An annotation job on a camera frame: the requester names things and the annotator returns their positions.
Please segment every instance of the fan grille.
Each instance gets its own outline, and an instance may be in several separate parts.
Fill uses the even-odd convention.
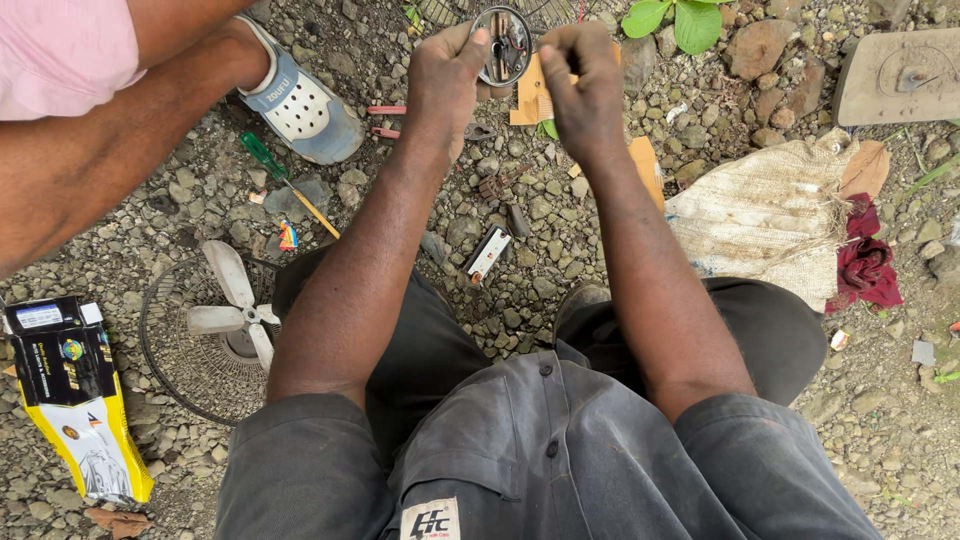
[[[507,6],[523,14],[532,28],[550,30],[564,24],[586,20],[595,10],[606,6],[605,0],[393,0],[399,16],[410,24],[408,12],[423,23],[419,33],[432,35],[448,26],[476,18],[494,6]]]
[[[277,267],[243,258],[255,297],[269,304]],[[229,306],[204,256],[179,262],[147,291],[140,311],[140,343],[157,380],[181,405],[214,422],[235,426],[263,405],[267,373],[224,348],[219,333],[191,335],[186,314],[194,306]],[[280,326],[261,322],[276,338]]]

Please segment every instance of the screwdriver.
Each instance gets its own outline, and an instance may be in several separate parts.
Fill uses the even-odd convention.
[[[265,167],[267,167],[275,180],[283,180],[283,183],[287,184],[287,187],[293,190],[294,195],[296,195],[303,205],[310,210],[310,213],[312,213],[314,217],[316,217],[320,223],[326,227],[328,231],[330,231],[330,234],[333,234],[334,238],[340,238],[340,233],[337,233],[337,230],[330,225],[330,222],[326,221],[326,218],[320,213],[319,210],[317,210],[317,207],[313,206],[313,204],[311,204],[310,201],[308,201],[307,198],[300,193],[299,189],[296,189],[292,184],[290,184],[290,181],[287,180],[287,177],[289,176],[287,170],[281,167],[279,163],[274,161],[274,157],[270,155],[270,151],[267,150],[267,147],[265,147],[262,142],[260,142],[260,139],[256,138],[256,135],[246,132],[240,135],[240,142],[247,147],[247,150],[253,154],[257,161],[260,161]]]

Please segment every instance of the gray shirt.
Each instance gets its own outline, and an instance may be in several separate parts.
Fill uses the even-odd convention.
[[[230,438],[220,539],[880,538],[814,429],[741,394],[671,426],[606,375],[519,356],[450,393],[384,478],[339,395],[267,405]]]

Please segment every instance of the sandal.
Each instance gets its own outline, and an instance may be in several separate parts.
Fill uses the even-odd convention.
[[[326,165],[349,158],[364,140],[356,111],[297,65],[260,25],[245,15],[236,17],[270,55],[267,77],[251,91],[240,90],[240,99],[305,160]]]

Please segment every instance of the fan blade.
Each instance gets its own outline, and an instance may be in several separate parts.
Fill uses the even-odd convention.
[[[280,319],[274,315],[274,307],[270,304],[261,304],[256,307],[256,312],[260,314],[260,318],[272,325],[280,324]]]
[[[260,365],[263,370],[270,373],[270,363],[274,361],[274,344],[270,342],[267,331],[263,330],[260,323],[253,323],[247,328],[250,333],[250,339],[256,349],[256,355],[260,358]]]
[[[253,306],[253,289],[237,252],[220,240],[207,240],[204,255],[217,276],[220,288],[224,289],[227,301],[237,307]]]
[[[186,327],[193,335],[243,328],[243,313],[231,306],[195,306],[186,312]]]

